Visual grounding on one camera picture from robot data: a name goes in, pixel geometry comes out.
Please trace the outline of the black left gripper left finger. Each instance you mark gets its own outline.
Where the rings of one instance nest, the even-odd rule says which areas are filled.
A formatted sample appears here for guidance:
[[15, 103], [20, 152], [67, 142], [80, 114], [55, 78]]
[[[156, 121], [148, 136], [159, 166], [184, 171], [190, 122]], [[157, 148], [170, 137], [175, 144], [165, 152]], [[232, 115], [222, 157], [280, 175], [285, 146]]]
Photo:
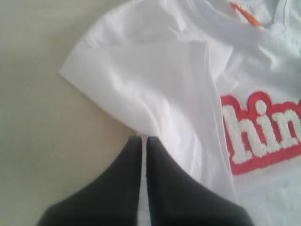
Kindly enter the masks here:
[[142, 139], [130, 136], [115, 161], [92, 183], [48, 208], [40, 226], [135, 226]]

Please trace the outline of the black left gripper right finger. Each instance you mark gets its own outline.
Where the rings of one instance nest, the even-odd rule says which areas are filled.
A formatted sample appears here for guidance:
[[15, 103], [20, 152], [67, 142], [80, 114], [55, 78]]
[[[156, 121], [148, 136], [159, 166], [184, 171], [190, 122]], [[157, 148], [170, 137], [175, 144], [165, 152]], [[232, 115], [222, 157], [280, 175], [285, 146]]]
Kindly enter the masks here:
[[189, 176], [157, 137], [146, 144], [146, 177], [153, 226], [252, 226], [244, 208]]

